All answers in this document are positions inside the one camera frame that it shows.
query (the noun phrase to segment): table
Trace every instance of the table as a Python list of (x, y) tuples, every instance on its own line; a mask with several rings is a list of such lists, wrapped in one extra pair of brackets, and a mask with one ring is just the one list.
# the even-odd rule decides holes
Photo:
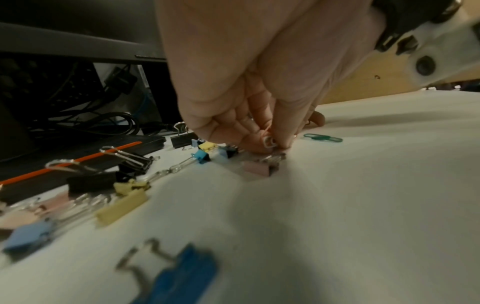
[[(320, 106), (341, 144), (297, 139), (271, 178), (248, 155), (155, 182), (106, 228), (88, 221), (0, 270), (2, 303), (129, 303), (118, 259), (150, 237), (210, 248), (220, 274), (202, 303), (480, 302), (480, 95), (417, 92)], [(194, 150), (154, 153), (165, 169)], [(65, 188), (46, 193), (53, 196)], [(165, 265), (136, 258), (150, 275)]]

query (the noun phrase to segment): desk surface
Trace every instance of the desk surface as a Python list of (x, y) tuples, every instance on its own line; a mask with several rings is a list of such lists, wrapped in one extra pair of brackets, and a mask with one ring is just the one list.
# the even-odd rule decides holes
[[(0, 270), (2, 303), (128, 303), (118, 259), (150, 237), (211, 248), (202, 303), (480, 302), (480, 95), (418, 92), (320, 106), (341, 144), (297, 139), (271, 178), (212, 154), (164, 177), (149, 202), (93, 221)], [(154, 153), (165, 169), (194, 150)], [(65, 188), (46, 193), (53, 196)], [(147, 253), (136, 262), (153, 275)]]

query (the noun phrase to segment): human hand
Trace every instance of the human hand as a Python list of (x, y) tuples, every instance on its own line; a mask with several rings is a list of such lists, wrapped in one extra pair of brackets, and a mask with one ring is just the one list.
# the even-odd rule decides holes
[(371, 0), (157, 0), (178, 107), (215, 143), (291, 146), (329, 88), (375, 47)]

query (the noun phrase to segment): black knob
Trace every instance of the black knob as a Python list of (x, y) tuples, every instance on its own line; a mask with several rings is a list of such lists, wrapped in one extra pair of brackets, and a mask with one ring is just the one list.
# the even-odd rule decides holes
[(436, 69), (437, 64), (430, 56), (423, 56), (416, 62), (416, 71), (422, 76), (430, 76)]

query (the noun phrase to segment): orange strip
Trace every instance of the orange strip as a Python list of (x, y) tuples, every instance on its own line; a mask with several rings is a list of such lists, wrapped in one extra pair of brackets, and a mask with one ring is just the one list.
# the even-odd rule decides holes
[[(141, 141), (135, 141), (133, 143), (129, 143), (129, 144), (126, 144), (126, 145), (123, 145), (123, 146), (119, 146), (119, 147), (117, 147), (117, 149), (122, 150), (122, 149), (126, 149), (126, 148), (130, 148), (130, 147), (139, 145), (141, 143), (142, 143)], [(114, 149), (107, 150), (107, 152), (114, 152), (114, 151), (115, 151)], [(92, 154), (92, 155), (88, 155), (88, 156), (78, 158), (75, 161), (83, 162), (83, 161), (91, 160), (93, 158), (97, 158), (97, 157), (100, 157), (100, 156), (103, 156), (103, 155), (104, 155), (103, 153), (99, 152), (99, 153), (95, 153), (95, 154)], [(71, 164), (60, 164), (60, 165), (57, 165), (56, 167), (67, 167), (67, 166), (70, 166), (70, 165)], [(20, 176), (17, 176), (17, 177), (13, 177), (13, 178), (4, 180), (4, 181), (0, 182), (0, 185), (14, 184), (16, 182), (26, 180), (26, 179), (29, 179), (29, 178), (32, 178), (32, 177), (35, 177), (35, 176), (39, 176), (39, 175), (42, 175), (42, 174), (45, 174), (45, 173), (48, 173), (48, 172), (51, 172), (51, 171), (52, 171), (51, 169), (46, 169), (46, 168), (41, 169), (41, 170), (37, 170), (37, 171), (34, 171), (34, 172), (30, 172), (30, 173), (27, 173), (27, 174), (24, 174), (24, 175), (20, 175)]]

